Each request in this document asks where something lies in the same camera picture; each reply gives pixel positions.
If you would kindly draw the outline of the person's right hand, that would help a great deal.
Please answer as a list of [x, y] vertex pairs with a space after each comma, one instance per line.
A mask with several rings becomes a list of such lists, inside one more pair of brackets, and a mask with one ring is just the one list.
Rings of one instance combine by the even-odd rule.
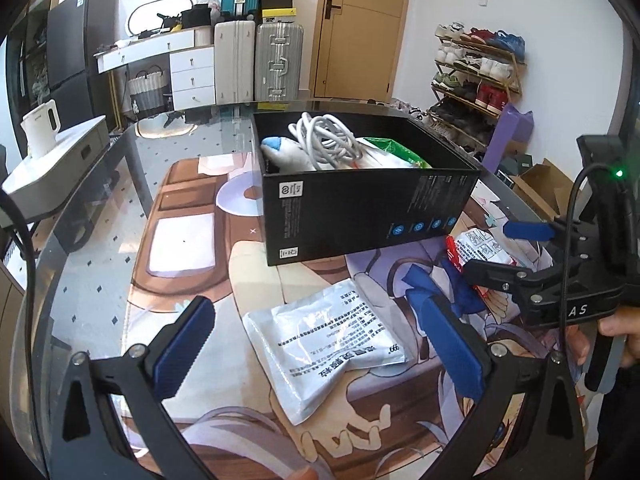
[[[620, 366], [631, 368], [639, 362], [640, 356], [640, 310], [635, 307], [619, 307], [614, 314], [598, 321], [599, 333], [603, 336], [626, 337], [626, 346], [623, 352]], [[586, 362], [590, 351], [590, 343], [587, 336], [577, 325], [570, 326], [566, 330], [568, 348], [572, 350], [578, 365]]]

